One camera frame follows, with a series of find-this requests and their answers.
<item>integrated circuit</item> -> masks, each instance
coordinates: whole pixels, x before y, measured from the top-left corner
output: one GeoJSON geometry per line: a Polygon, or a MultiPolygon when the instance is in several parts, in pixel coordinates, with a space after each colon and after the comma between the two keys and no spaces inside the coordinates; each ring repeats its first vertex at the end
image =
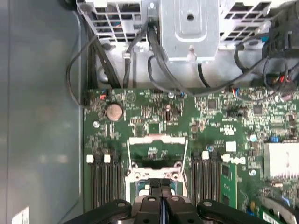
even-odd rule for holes
{"type": "Polygon", "coordinates": [[[263,114],[263,105],[257,104],[253,106],[253,114],[254,115],[262,115],[263,114]]]}
{"type": "Polygon", "coordinates": [[[222,165],[222,174],[229,177],[229,167],[222,165]]]}
{"type": "Polygon", "coordinates": [[[209,110],[216,110],[217,109],[217,100],[216,99],[208,99],[207,108],[209,110]]]}

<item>aluminum heatsink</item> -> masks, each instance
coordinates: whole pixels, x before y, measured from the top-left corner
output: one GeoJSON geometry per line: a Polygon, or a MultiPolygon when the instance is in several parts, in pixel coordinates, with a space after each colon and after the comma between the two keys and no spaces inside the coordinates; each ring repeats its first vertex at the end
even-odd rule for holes
{"type": "Polygon", "coordinates": [[[264,143],[263,147],[265,178],[299,177],[299,142],[264,143]]]}

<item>cable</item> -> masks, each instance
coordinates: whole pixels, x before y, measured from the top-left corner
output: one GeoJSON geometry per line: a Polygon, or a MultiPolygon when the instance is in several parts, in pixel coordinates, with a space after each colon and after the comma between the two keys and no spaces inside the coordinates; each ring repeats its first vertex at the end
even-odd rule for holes
{"type": "Polygon", "coordinates": [[[215,93],[218,91],[221,91],[224,88],[227,88],[228,86],[231,86],[234,82],[239,81],[240,79],[244,78],[245,76],[247,76],[248,74],[250,74],[257,66],[259,66],[260,64],[264,63],[266,59],[261,59],[259,60],[255,65],[253,65],[249,70],[247,70],[246,72],[242,73],[241,75],[239,75],[238,77],[234,78],[233,80],[224,83],[220,86],[217,87],[211,87],[208,88],[207,90],[203,90],[200,93],[194,94],[191,93],[187,88],[185,88],[173,75],[172,73],[169,71],[169,69],[167,68],[167,65],[163,59],[162,56],[162,52],[161,52],[161,48],[157,39],[157,35],[155,33],[154,28],[149,28],[149,42],[152,46],[153,52],[154,52],[154,56],[157,60],[157,63],[160,67],[160,69],[162,70],[162,72],[175,84],[175,86],[180,89],[183,93],[190,95],[192,97],[202,97],[205,96],[207,94],[211,94],[211,93],[215,93]]]}
{"type": "Polygon", "coordinates": [[[199,78],[200,78],[201,82],[203,83],[203,85],[205,87],[210,87],[210,85],[207,83],[207,81],[206,81],[206,79],[204,77],[204,74],[202,73],[202,66],[201,66],[201,64],[197,65],[197,70],[198,70],[199,78]]]}
{"type": "MultiPolygon", "coordinates": [[[[140,33],[134,38],[134,40],[130,43],[126,53],[131,54],[133,51],[133,47],[142,40],[143,36],[146,35],[147,32],[147,22],[143,24],[141,27],[140,33]]],[[[131,59],[125,59],[125,74],[123,76],[123,82],[122,82],[122,87],[123,88],[128,88],[129,86],[129,77],[130,77],[130,71],[131,71],[131,59]]]]}
{"type": "Polygon", "coordinates": [[[169,89],[166,89],[165,87],[160,86],[160,85],[154,80],[154,78],[153,78],[153,76],[152,76],[152,67],[151,67],[151,60],[152,60],[154,57],[155,57],[155,56],[152,55],[152,56],[150,56],[149,59],[148,59],[148,73],[149,73],[149,79],[150,79],[150,81],[153,83],[153,85],[154,85],[157,89],[162,90],[163,92],[172,92],[172,93],[174,93],[174,94],[176,94],[176,95],[181,95],[182,92],[180,92],[180,91],[175,91],[175,90],[169,90],[169,89]]]}
{"type": "Polygon", "coordinates": [[[242,101],[245,101],[245,102],[261,102],[261,101],[265,101],[265,100],[267,100],[267,99],[270,99],[270,98],[272,98],[272,97],[275,97],[276,95],[278,95],[278,94],[281,92],[281,90],[284,88],[284,86],[285,86],[285,84],[286,84],[286,81],[287,81],[287,79],[288,79],[288,65],[287,65],[287,62],[286,62],[286,60],[284,59],[284,63],[285,63],[285,74],[284,74],[284,77],[285,77],[285,78],[284,78],[282,84],[278,87],[278,89],[273,89],[273,88],[268,84],[268,82],[267,82],[267,73],[266,73],[266,72],[267,72],[267,68],[268,68],[269,61],[270,61],[270,59],[267,58],[267,59],[266,59],[266,62],[265,62],[265,65],[264,65],[264,69],[263,69],[263,80],[264,80],[264,84],[265,84],[265,86],[267,87],[267,89],[269,89],[270,91],[273,91],[273,93],[270,94],[270,95],[268,95],[268,96],[266,96],[266,97],[264,97],[264,98],[262,98],[262,99],[244,99],[244,98],[238,96],[239,91],[238,91],[238,92],[236,91],[236,92],[235,92],[235,97],[236,97],[237,99],[242,100],[242,101]]]}
{"type": "Polygon", "coordinates": [[[99,57],[99,60],[101,61],[102,67],[105,71],[105,74],[108,78],[109,84],[113,89],[115,88],[121,88],[121,84],[117,78],[117,75],[115,73],[115,70],[105,52],[105,49],[103,48],[102,44],[99,40],[95,41],[93,43],[93,48],[99,57]]]}
{"type": "Polygon", "coordinates": [[[236,96],[236,98],[239,99],[239,100],[242,100],[244,102],[262,102],[262,101],[265,101],[267,99],[270,99],[270,98],[276,96],[277,94],[278,93],[274,92],[274,93],[272,93],[272,94],[270,94],[270,95],[268,95],[268,96],[266,96],[266,97],[264,97],[262,99],[244,99],[244,98],[242,98],[240,96],[236,96]]]}
{"type": "Polygon", "coordinates": [[[74,102],[80,106],[81,108],[83,109],[90,109],[91,107],[93,107],[99,100],[99,99],[96,99],[92,104],[90,104],[89,106],[86,106],[86,105],[83,105],[81,104],[77,98],[75,97],[74,95],[74,92],[71,88],[71,67],[73,66],[73,64],[75,63],[75,61],[80,57],[80,55],[82,54],[82,52],[84,50],[86,50],[95,40],[97,39],[97,36],[94,35],[90,41],[88,41],[84,46],[83,48],[74,56],[74,58],[70,61],[70,63],[67,65],[66,67],[66,76],[65,76],[65,79],[66,79],[66,84],[67,84],[67,89],[71,95],[71,98],[74,100],[74,102]]]}
{"type": "MultiPolygon", "coordinates": [[[[259,39],[259,38],[262,38],[262,37],[265,37],[265,36],[268,36],[269,33],[265,33],[265,34],[257,34],[255,36],[251,36],[249,37],[248,39],[246,39],[245,41],[242,41],[240,42],[236,48],[235,48],[235,53],[234,53],[234,60],[235,60],[235,64],[238,66],[239,69],[241,69],[242,72],[246,72],[249,68],[246,68],[242,62],[240,61],[240,58],[239,58],[239,51],[240,50],[244,50],[244,43],[248,42],[248,41],[251,41],[251,40],[255,40],[255,39],[259,39]]],[[[258,76],[263,76],[262,73],[260,72],[252,72],[253,74],[256,74],[258,76]]]]}
{"type": "Polygon", "coordinates": [[[284,76],[285,76],[285,78],[284,78],[284,80],[283,80],[283,83],[279,86],[278,89],[273,89],[273,88],[268,84],[268,82],[267,82],[267,69],[268,69],[269,61],[270,61],[270,59],[267,58],[267,60],[266,60],[266,62],[265,62],[265,65],[264,65],[264,67],[263,67],[263,82],[264,82],[264,84],[265,84],[265,86],[267,87],[268,90],[272,90],[272,91],[274,91],[274,92],[279,92],[279,91],[281,91],[281,90],[284,88],[285,83],[286,83],[287,79],[289,78],[288,64],[287,64],[286,60],[284,59],[284,63],[285,63],[285,74],[284,74],[284,76]]]}

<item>ram slot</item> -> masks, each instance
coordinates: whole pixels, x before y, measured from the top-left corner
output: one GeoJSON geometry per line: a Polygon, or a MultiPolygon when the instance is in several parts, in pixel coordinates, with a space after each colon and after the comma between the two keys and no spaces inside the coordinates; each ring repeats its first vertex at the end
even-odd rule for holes
{"type": "Polygon", "coordinates": [[[96,162],[91,172],[93,208],[121,198],[121,166],[118,162],[96,162]]]}
{"type": "Polygon", "coordinates": [[[193,204],[203,200],[203,169],[202,159],[192,157],[192,200],[193,204]]]}
{"type": "Polygon", "coordinates": [[[212,168],[212,198],[215,201],[220,201],[220,172],[221,166],[218,161],[212,160],[211,161],[211,168],[212,168]]]}
{"type": "Polygon", "coordinates": [[[212,198],[212,176],[211,176],[211,162],[210,160],[203,161],[203,185],[204,185],[204,198],[212,198]]]}

